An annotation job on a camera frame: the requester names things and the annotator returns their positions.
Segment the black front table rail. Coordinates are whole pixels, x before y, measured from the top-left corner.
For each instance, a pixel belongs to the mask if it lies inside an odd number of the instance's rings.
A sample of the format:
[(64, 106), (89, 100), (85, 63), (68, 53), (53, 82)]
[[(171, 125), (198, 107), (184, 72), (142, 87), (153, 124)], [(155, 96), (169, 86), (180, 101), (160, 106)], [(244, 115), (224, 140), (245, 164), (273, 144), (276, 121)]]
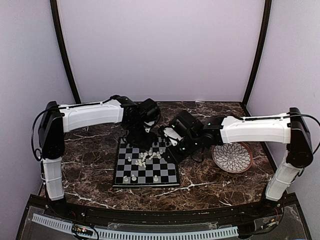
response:
[(194, 224), (205, 222), (251, 223), (256, 219), (280, 214), (277, 204), (254, 202), (234, 207), (210, 208), (204, 210), (184, 211), (134, 211), (104, 209), (68, 203), (66, 200), (48, 201), (48, 212), (71, 221), (86, 224), (107, 225), (115, 222), (121, 224)]

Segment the left black frame post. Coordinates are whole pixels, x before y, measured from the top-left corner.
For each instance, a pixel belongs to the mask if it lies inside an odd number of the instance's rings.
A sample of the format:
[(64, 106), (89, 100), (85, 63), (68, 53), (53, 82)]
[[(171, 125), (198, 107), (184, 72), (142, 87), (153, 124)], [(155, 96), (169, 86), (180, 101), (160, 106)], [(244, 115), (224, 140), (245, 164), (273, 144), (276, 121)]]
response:
[(51, 15), (56, 35), (56, 40), (58, 43), (58, 48), (61, 56), (61, 60), (63, 63), (64, 71), (67, 77), (68, 85), (70, 87), (73, 99), (76, 104), (81, 104), (81, 98), (79, 95), (78, 88), (76, 86), (76, 81), (72, 72), (71, 64), (69, 61), (69, 56), (67, 53), (66, 43), (64, 39), (59, 9), (58, 9), (58, 1), (57, 0), (50, 0), (50, 9), (51, 9)]

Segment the white piece b file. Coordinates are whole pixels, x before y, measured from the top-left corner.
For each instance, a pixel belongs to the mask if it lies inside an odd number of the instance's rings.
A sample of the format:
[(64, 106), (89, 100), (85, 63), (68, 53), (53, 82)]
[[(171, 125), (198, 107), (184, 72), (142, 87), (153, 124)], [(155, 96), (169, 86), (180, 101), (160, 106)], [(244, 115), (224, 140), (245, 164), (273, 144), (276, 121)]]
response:
[(123, 177), (123, 181), (126, 183), (126, 182), (129, 181), (129, 178), (125, 175), (125, 176)]

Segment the right black frame post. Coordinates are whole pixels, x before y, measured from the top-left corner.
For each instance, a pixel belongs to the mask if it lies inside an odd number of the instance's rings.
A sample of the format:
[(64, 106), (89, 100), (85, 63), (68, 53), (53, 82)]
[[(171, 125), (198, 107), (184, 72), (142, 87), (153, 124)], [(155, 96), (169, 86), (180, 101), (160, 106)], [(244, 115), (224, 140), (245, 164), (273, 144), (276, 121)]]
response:
[(258, 74), (258, 70), (259, 70), (259, 66), (260, 66), (260, 62), (261, 62), (261, 58), (262, 58), (262, 54), (265, 46), (268, 26), (269, 26), (271, 8), (272, 8), (272, 0), (265, 0), (256, 51), (255, 51), (250, 75), (248, 78), (247, 86), (241, 102), (244, 107), (247, 107), (249, 103), (249, 100), (254, 88), (255, 80)]

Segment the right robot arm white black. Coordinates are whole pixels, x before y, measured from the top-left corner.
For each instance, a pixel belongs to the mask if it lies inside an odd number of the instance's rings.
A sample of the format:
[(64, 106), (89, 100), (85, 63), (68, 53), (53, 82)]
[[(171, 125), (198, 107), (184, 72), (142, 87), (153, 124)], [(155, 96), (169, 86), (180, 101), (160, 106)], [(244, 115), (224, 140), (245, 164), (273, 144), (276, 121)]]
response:
[(274, 142), (286, 145), (286, 155), (267, 184), (264, 199), (255, 205), (255, 213), (266, 217), (275, 208), (290, 184), (309, 166), (316, 148), (305, 118), (296, 107), (289, 112), (268, 116), (211, 116), (202, 123), (188, 111), (181, 111), (167, 126), (158, 130), (169, 138), (168, 159), (179, 164), (200, 149), (239, 142)]

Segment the black grey chessboard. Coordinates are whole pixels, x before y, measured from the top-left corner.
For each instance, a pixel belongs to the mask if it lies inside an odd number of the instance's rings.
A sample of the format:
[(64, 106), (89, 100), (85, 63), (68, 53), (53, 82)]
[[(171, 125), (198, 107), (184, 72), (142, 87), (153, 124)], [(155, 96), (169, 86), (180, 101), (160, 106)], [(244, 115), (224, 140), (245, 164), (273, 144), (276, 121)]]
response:
[[(165, 152), (171, 145), (169, 139), (159, 137), (152, 147), (145, 151), (130, 145), (124, 137), (120, 137), (114, 164), (113, 187), (178, 187), (179, 168), (165, 158)], [(132, 175), (137, 177), (136, 182), (132, 182)], [(159, 178), (158, 182), (154, 182), (155, 175)], [(128, 182), (123, 181), (124, 176), (129, 178)]]

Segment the patterned ceramic plate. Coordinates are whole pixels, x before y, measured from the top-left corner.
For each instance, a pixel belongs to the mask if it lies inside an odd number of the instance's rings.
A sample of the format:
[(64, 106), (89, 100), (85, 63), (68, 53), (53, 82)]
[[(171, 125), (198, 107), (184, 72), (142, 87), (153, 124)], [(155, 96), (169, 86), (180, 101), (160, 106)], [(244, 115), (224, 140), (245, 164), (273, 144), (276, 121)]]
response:
[(253, 154), (243, 142), (213, 146), (211, 155), (215, 164), (228, 173), (243, 173), (253, 164)]

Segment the black frame post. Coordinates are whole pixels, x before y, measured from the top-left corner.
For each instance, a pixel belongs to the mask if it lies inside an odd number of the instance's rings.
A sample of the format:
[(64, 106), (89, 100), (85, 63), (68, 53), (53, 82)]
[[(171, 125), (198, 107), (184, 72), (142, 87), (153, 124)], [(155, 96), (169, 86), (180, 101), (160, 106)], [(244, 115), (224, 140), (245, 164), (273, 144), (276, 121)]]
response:
[(76, 86), (76, 81), (72, 72), (71, 64), (69, 61), (69, 56), (67, 53), (66, 43), (64, 39), (59, 9), (58, 9), (58, 1), (57, 0), (50, 0), (50, 9), (51, 9), (51, 15), (56, 35), (56, 40), (58, 43), (58, 48), (61, 56), (61, 60), (63, 63), (64, 71), (67, 77), (68, 85), (70, 87), (73, 99), (76, 104), (81, 104), (81, 98), (79, 95), (78, 88)]
[(261, 62), (261, 58), (262, 58), (262, 54), (265, 46), (268, 26), (269, 26), (271, 8), (272, 8), (272, 0), (265, 0), (256, 51), (255, 51), (250, 75), (248, 78), (247, 86), (241, 102), (244, 107), (247, 107), (249, 103), (249, 100), (254, 88), (255, 80), (258, 74), (258, 70), (259, 70), (259, 66), (260, 66), (260, 62)]

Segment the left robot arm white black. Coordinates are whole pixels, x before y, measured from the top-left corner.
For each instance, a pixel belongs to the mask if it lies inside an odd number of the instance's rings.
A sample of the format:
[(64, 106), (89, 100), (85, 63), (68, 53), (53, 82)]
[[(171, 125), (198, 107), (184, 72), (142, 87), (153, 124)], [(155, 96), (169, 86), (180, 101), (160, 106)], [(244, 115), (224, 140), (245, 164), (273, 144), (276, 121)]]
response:
[(33, 124), (38, 130), (39, 147), (31, 142), (34, 158), (41, 162), (42, 178), (45, 183), (51, 210), (60, 218), (71, 213), (65, 199), (62, 183), (62, 158), (65, 153), (65, 134), (84, 127), (101, 124), (120, 124), (126, 131), (125, 140), (140, 149), (148, 150), (156, 139), (151, 130), (161, 118), (158, 104), (148, 98), (135, 103), (127, 96), (113, 95), (107, 100), (73, 105), (59, 105), (51, 101), (37, 115)]

